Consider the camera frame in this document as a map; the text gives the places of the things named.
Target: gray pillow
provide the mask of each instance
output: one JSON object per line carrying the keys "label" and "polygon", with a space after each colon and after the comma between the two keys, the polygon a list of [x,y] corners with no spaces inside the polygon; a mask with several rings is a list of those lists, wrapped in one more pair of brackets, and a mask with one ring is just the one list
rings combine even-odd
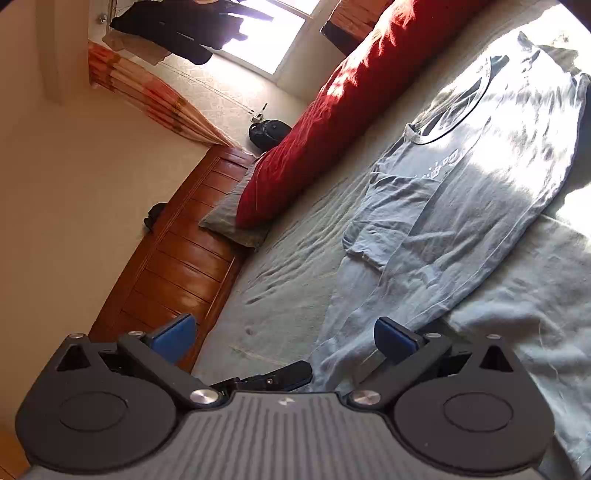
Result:
{"label": "gray pillow", "polygon": [[249,230],[236,227],[236,211],[238,210],[240,195],[242,195],[246,184],[251,179],[256,164],[257,162],[253,163],[246,171],[242,181],[211,212],[201,219],[199,226],[221,233],[245,247],[258,248],[262,245],[269,231],[268,226],[260,226]]}

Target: pillow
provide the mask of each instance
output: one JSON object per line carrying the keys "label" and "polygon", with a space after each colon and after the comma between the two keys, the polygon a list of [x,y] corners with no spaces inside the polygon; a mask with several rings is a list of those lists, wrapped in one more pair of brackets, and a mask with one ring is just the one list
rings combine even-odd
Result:
{"label": "pillow", "polygon": [[213,232],[221,233],[237,244],[250,248],[260,247],[269,231],[269,227],[267,226],[243,230],[237,228],[235,225],[238,200],[244,191],[244,187],[246,187],[246,184],[251,179],[255,166],[256,163],[253,163],[244,174],[241,182],[199,222],[199,226]]}
{"label": "pillow", "polygon": [[292,131],[261,160],[246,186],[236,224],[273,220],[337,162],[489,0],[396,0],[337,67]]}

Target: wall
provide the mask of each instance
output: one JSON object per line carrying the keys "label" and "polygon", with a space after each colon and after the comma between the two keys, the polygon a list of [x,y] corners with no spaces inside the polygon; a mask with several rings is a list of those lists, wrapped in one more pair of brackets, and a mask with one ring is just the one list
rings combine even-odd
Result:
{"label": "wall", "polygon": [[[55,5],[69,1],[85,3]],[[167,201],[207,150],[91,89],[80,57],[86,35],[62,32],[71,42],[55,38],[36,52],[34,5],[14,0],[0,12],[0,32],[19,22],[11,42],[0,43],[2,58],[14,44],[28,48],[15,56],[18,82],[0,74],[10,87],[0,89],[0,424],[8,428],[63,338],[89,330],[144,234],[148,209]],[[68,11],[86,25],[87,10]],[[56,25],[66,14],[54,12]],[[52,49],[57,63],[48,69],[37,54]]]}
{"label": "wall", "polygon": [[338,0],[326,0],[310,28],[293,45],[282,66],[277,86],[305,102],[316,97],[345,55],[336,48],[320,29],[329,19]]}

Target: silver bolt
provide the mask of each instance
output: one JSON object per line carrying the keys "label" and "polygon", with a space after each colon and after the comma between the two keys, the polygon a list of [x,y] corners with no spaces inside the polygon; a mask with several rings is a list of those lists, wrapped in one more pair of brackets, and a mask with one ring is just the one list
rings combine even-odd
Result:
{"label": "silver bolt", "polygon": [[198,403],[199,405],[209,405],[210,403],[217,402],[219,397],[220,394],[215,390],[202,388],[200,390],[192,391],[189,398],[191,398],[192,402]]}
{"label": "silver bolt", "polygon": [[382,396],[373,390],[355,390],[351,394],[351,400],[359,405],[375,405],[379,403]]}

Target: ridged gray surface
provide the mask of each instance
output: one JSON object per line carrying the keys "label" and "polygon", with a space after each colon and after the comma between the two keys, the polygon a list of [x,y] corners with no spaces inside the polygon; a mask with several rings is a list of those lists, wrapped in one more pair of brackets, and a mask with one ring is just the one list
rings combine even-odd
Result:
{"label": "ridged gray surface", "polygon": [[[72,480],[33,468],[26,480]],[[149,459],[93,480],[447,480],[409,455],[377,414],[335,394],[237,393],[226,407],[189,415]],[[532,470],[512,480],[541,480]]]}

